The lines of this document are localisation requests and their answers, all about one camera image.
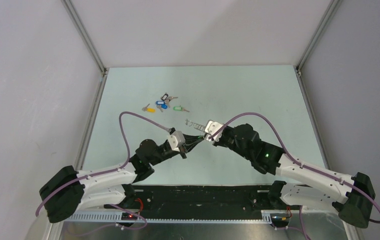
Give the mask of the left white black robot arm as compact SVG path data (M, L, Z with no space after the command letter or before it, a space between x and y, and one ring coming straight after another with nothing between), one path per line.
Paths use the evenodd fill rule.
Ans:
M136 202L132 184L154 173L153 166L175 156L186 158L202 136L176 131L163 144L143 140L125 167L111 166L99 170L61 168L40 190L42 207L50 223L61 222L76 211L102 205L130 208Z

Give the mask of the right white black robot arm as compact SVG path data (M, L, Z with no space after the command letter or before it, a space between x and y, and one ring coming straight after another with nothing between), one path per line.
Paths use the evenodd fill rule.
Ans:
M232 150L248 160L258 172L306 185L303 188L275 181L268 195L271 207L281 209L289 205L330 210L344 222L362 229L373 222L371 213L376 193L368 175L358 172L352 176L296 159L284 146L261 140L249 124L229 127L214 122L205 132L206 139L214 146Z

